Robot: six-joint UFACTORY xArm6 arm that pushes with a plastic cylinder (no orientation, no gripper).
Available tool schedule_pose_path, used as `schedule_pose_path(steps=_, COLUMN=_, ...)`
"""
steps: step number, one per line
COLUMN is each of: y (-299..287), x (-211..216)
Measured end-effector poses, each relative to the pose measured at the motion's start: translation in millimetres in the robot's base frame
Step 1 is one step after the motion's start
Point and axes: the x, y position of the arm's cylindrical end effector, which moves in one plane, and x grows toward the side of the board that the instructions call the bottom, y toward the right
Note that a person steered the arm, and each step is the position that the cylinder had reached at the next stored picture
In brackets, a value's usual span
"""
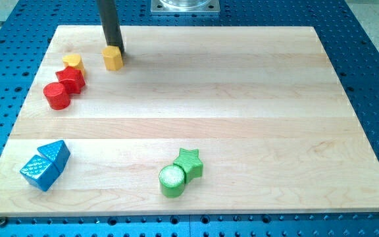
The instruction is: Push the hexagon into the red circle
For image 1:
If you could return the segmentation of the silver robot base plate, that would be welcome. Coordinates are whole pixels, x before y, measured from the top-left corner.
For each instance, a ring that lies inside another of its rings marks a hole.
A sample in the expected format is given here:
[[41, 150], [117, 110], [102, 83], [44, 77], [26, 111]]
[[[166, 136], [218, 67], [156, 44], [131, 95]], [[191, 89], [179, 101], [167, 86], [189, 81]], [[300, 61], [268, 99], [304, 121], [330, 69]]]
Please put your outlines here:
[[151, 14], [219, 14], [219, 0], [151, 0]]

